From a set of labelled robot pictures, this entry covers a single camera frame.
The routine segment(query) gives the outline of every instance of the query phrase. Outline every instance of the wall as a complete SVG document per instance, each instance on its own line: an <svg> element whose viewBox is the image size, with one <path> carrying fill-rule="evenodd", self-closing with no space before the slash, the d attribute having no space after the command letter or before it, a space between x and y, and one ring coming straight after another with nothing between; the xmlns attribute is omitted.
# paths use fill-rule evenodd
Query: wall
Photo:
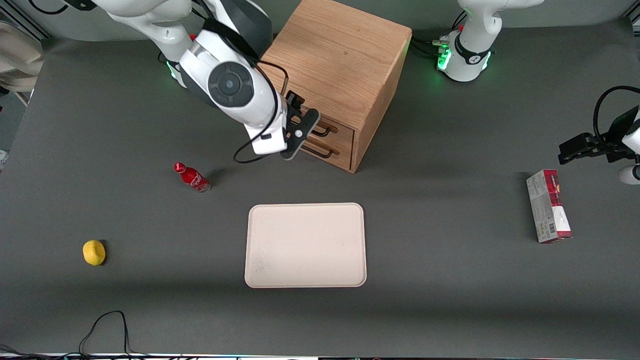
<svg viewBox="0 0 640 360"><path fill-rule="evenodd" d="M44 28L56 37L76 40L124 40L144 36L111 20L101 9L80 12L73 8L59 15L44 15L33 9L28 0L14 0ZM255 0L280 29L300 0ZM455 0L339 0L377 16L396 21L411 28L441 28L451 26L460 8ZM57 0L34 0L43 9L60 7ZM574 26L598 24L622 15L634 0L546 0L543 4L524 10L502 13L508 28ZM183 21L189 32L197 32L202 21L191 14Z"/></svg>

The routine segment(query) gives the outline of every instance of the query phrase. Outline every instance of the yellow lemon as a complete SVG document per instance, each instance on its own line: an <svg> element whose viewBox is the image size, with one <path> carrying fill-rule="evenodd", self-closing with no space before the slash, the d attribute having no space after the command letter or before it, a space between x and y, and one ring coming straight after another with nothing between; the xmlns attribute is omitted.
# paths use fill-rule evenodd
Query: yellow lemon
<svg viewBox="0 0 640 360"><path fill-rule="evenodd" d="M82 246L82 253L84 255L84 260L93 266L98 266L102 264L104 258L107 256L106 250L104 250L104 245L98 240L89 240L84 243Z"/></svg>

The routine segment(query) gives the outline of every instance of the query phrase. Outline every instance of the drawer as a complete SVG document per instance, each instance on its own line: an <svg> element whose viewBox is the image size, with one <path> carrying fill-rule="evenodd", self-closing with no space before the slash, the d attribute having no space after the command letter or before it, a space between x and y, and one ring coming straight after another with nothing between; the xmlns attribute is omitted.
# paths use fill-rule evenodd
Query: drawer
<svg viewBox="0 0 640 360"><path fill-rule="evenodd" d="M303 145L305 152L347 171L352 148L353 130L324 117Z"/></svg>

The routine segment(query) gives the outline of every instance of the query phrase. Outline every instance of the red and white box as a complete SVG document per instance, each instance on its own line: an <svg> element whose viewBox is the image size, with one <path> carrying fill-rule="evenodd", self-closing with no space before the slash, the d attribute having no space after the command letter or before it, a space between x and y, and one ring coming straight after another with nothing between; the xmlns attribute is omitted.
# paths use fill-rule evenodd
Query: red and white box
<svg viewBox="0 0 640 360"><path fill-rule="evenodd" d="M560 201L557 170L541 170L527 179L538 242L555 243L573 237Z"/></svg>

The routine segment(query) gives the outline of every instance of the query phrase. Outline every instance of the cable connector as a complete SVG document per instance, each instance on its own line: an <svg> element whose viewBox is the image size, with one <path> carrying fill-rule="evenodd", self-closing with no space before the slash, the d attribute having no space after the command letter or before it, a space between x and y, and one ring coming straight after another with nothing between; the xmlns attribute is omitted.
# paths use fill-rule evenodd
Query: cable connector
<svg viewBox="0 0 640 360"><path fill-rule="evenodd" d="M447 40L434 40L434 41L431 42L431 45L447 48L447 47L449 47L449 41L447 41Z"/></svg>

